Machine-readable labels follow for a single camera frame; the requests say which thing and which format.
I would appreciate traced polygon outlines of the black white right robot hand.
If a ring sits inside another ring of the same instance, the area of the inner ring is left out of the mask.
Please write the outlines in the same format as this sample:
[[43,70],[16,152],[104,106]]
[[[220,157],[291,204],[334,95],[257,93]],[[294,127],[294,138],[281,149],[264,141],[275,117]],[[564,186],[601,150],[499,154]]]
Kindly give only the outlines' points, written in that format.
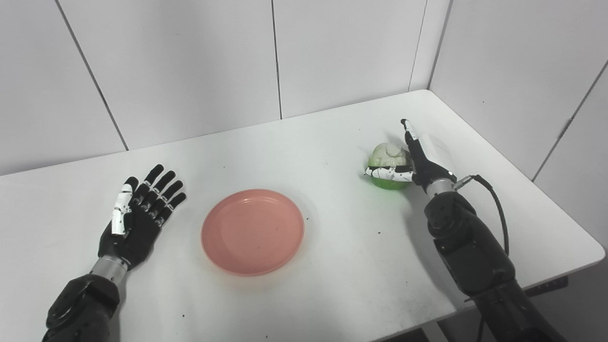
[[423,189],[443,187],[456,190],[457,177],[447,147],[429,134],[418,134],[408,119],[401,119],[411,165],[369,166],[365,175],[381,180],[411,182]]

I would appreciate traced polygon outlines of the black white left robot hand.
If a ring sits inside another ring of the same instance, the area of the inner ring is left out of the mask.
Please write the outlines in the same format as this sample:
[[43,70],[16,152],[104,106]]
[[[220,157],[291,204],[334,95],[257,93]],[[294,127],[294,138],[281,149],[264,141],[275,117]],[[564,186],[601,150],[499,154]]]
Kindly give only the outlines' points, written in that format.
[[163,226],[186,200],[176,172],[155,165],[145,179],[129,177],[116,197],[112,217],[100,237],[98,257],[115,257],[128,270],[145,261]]

